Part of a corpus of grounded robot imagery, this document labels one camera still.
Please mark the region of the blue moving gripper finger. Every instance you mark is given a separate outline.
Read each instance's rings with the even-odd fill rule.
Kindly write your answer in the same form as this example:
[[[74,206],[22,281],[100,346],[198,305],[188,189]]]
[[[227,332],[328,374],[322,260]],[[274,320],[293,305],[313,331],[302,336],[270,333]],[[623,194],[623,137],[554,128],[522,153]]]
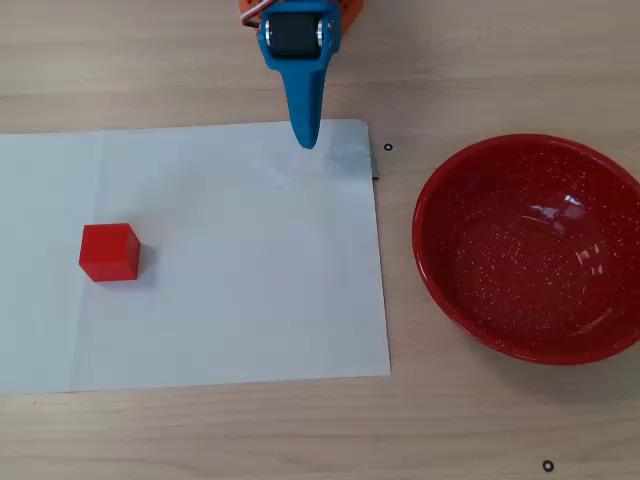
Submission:
[[[259,44],[266,65],[281,76],[286,95],[290,123],[294,135],[301,147],[315,147],[322,118],[322,105],[326,75],[332,56],[341,46],[333,51],[325,49],[319,58],[275,58],[266,45],[263,36],[263,22]]]

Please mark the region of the blue gripper body black servo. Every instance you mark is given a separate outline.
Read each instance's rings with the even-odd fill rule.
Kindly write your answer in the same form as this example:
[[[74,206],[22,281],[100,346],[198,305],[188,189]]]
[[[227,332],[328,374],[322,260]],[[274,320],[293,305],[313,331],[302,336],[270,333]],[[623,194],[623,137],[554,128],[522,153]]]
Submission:
[[[275,58],[319,58],[340,43],[340,6],[276,2],[263,14],[263,36]]]

